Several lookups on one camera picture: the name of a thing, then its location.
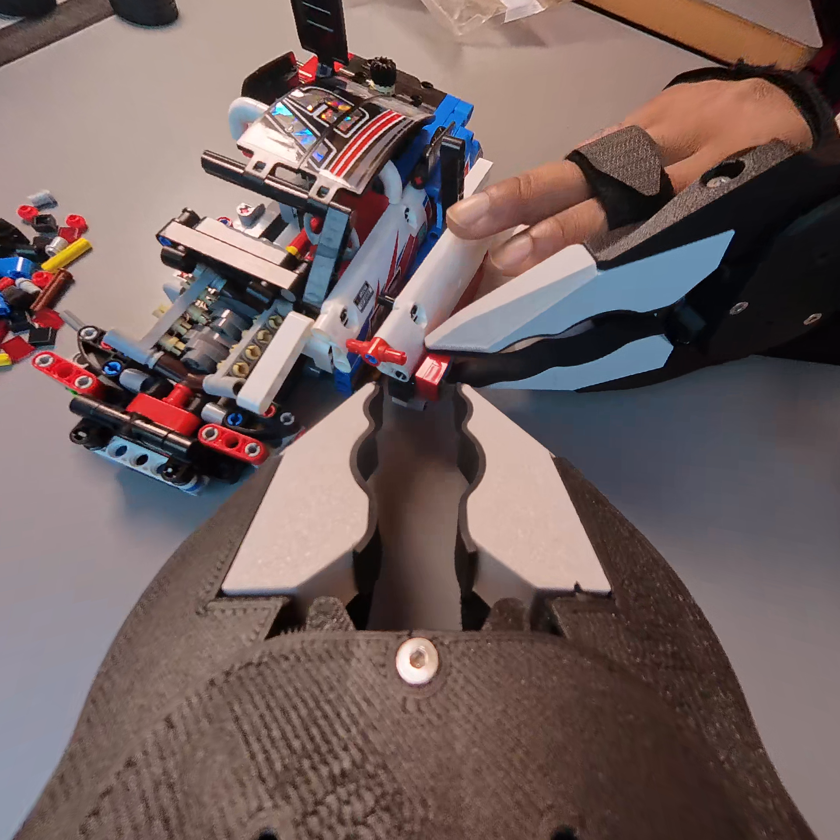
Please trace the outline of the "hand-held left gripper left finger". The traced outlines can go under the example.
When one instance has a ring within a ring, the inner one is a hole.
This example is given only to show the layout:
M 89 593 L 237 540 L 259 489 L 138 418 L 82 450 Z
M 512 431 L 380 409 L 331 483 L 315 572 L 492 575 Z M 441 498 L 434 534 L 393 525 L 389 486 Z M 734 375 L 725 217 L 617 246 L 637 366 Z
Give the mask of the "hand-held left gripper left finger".
M 382 406 L 381 387 L 367 384 L 284 451 L 223 593 L 348 604 L 373 592 L 382 541 L 369 480 Z

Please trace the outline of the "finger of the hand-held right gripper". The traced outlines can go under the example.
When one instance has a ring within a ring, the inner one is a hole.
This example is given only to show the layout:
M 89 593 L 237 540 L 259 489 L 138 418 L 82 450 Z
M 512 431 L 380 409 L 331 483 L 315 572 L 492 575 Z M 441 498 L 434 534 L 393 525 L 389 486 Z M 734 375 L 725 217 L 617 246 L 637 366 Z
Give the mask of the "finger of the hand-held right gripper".
M 650 312 L 677 303 L 718 268 L 732 230 L 611 269 L 573 245 L 469 304 L 425 339 L 431 351 L 495 354 L 560 334 L 606 312 Z
M 661 369 L 674 346 L 662 334 L 614 349 L 621 336 L 591 329 L 532 339 L 515 350 L 459 358 L 459 382 L 474 387 L 570 392 Z

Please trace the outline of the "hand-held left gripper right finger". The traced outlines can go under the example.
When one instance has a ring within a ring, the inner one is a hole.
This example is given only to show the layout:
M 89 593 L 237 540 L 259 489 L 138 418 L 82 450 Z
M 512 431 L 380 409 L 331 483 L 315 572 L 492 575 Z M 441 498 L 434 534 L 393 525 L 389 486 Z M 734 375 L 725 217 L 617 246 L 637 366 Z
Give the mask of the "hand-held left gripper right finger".
M 487 604 L 611 586 L 550 451 L 468 385 L 455 389 L 456 573 L 463 596 Z

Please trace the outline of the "white lego panel assembly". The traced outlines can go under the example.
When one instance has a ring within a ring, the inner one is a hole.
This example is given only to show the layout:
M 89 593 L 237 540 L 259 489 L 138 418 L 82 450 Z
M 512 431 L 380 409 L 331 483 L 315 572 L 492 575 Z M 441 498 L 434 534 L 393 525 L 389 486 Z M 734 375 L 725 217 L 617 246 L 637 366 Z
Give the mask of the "white lego panel assembly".
M 435 385 L 425 385 L 426 393 L 417 395 L 412 382 L 427 357 L 425 338 L 456 308 L 480 269 L 490 241 L 491 237 L 461 239 L 444 232 L 396 297 L 374 337 L 347 340 L 348 351 L 392 379 L 388 392 L 395 402 L 422 410 L 432 399 Z

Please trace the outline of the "red lego slope piece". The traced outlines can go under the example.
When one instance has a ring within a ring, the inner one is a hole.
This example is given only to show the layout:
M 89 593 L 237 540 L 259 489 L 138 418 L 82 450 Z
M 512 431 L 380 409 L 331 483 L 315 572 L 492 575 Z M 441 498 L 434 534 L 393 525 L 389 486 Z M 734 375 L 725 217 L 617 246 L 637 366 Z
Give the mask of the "red lego slope piece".
M 452 363 L 448 354 L 426 353 L 414 374 L 415 394 L 424 401 L 436 401 Z

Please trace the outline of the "lego race car model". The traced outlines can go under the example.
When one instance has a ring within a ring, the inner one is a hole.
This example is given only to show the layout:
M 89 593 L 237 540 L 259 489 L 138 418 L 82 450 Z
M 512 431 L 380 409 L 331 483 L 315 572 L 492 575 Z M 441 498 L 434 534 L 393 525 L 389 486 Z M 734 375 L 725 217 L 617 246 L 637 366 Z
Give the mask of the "lego race car model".
M 183 209 L 157 234 L 176 276 L 155 325 L 79 327 L 67 363 L 70 441 L 190 494 L 300 434 L 281 394 L 305 366 L 348 394 L 381 373 L 347 340 L 374 337 L 491 168 L 471 104 L 352 54 L 341 2 L 291 5 L 313 57 L 248 76 L 228 110 L 244 159 L 201 159 L 264 201 L 232 219 Z

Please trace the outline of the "pile of small lego pieces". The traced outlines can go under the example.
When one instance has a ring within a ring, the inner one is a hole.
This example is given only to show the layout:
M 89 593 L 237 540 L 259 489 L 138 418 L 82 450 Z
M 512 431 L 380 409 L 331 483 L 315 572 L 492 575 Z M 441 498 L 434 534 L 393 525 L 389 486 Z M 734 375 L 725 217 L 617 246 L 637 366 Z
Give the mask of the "pile of small lego pieces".
M 91 251 L 89 225 L 79 214 L 56 216 L 53 192 L 39 190 L 1 220 L 1 366 L 9 369 L 55 345 L 70 316 L 58 306 L 74 283 L 70 269 Z

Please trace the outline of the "person's right hand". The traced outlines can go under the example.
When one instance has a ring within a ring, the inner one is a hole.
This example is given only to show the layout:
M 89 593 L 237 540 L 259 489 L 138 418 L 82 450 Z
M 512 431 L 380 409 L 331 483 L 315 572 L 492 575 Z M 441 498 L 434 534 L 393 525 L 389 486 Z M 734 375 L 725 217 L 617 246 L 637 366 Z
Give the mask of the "person's right hand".
M 636 125 L 657 143 L 677 192 L 739 151 L 781 140 L 801 151 L 812 133 L 793 101 L 767 80 L 706 80 L 659 93 L 624 121 L 593 135 Z M 564 247 L 608 230 L 606 214 L 581 170 L 562 160 L 491 185 L 448 210 L 448 227 L 464 239 L 481 239 L 524 226 L 496 245 L 493 266 L 516 276 Z

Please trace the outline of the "clear plastic bag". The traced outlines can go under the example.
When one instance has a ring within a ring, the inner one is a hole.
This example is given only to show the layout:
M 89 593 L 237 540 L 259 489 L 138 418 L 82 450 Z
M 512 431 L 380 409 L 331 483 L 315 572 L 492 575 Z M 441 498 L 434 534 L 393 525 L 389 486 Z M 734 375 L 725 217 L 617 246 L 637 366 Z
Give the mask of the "clear plastic bag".
M 529 18 L 567 1 L 422 1 L 436 20 L 460 37 L 491 20 L 504 24 Z

